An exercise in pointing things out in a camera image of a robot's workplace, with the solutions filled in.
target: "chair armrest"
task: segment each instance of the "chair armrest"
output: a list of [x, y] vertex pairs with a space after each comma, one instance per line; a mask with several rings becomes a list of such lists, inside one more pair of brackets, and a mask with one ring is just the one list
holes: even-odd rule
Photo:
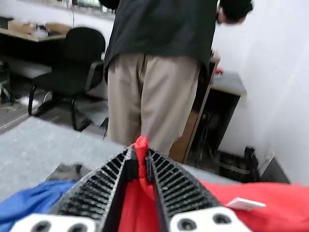
[[95, 74], [95, 71], [97, 68], [99, 67], [103, 67], [104, 66], [104, 61], [103, 60], [98, 60], [98, 61], [94, 61], [89, 69], [89, 73], [88, 73], [88, 77], [87, 77], [87, 81], [86, 81], [86, 86], [85, 86], [85, 90], [89, 91], [90, 87], [91, 87], [91, 81], [92, 78]]

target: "label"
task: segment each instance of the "label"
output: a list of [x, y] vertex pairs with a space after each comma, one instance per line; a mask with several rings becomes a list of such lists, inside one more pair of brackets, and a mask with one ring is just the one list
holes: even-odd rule
[[226, 204], [226, 207], [229, 207], [231, 209], [242, 209], [242, 210], [250, 211], [252, 209], [265, 208], [266, 205], [261, 202], [250, 201], [247, 199], [237, 197], [233, 199], [232, 201], [230, 201], [228, 204]]

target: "red cloth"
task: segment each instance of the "red cloth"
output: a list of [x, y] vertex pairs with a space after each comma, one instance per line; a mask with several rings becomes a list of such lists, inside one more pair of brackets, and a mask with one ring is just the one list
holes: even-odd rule
[[[139, 160], [139, 180], [128, 184], [120, 232], [159, 232], [153, 187], [146, 181], [144, 160], [148, 143], [133, 144]], [[235, 210], [254, 232], [309, 232], [309, 188], [276, 183], [214, 185], [202, 183], [224, 205], [235, 197], [265, 203], [263, 209]]]

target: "blue fabric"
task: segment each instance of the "blue fabric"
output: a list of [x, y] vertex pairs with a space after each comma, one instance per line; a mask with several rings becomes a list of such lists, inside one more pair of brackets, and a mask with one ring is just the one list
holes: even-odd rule
[[46, 181], [1, 202], [0, 232], [10, 231], [16, 221], [32, 213], [47, 213], [74, 184], [72, 181]]

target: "cardboard box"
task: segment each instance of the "cardboard box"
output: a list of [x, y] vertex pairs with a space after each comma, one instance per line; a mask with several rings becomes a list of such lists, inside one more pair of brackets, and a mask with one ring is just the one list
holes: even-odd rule
[[11, 20], [8, 22], [8, 30], [16, 31], [24, 34], [31, 34], [32, 31], [36, 28], [34, 24], [23, 24], [17, 20]]
[[45, 27], [50, 31], [59, 32], [61, 34], [67, 34], [72, 27], [62, 23], [46, 23]]
[[176, 162], [182, 163], [192, 137], [194, 126], [197, 122], [198, 113], [191, 112], [187, 120], [183, 135], [172, 146], [169, 157]]

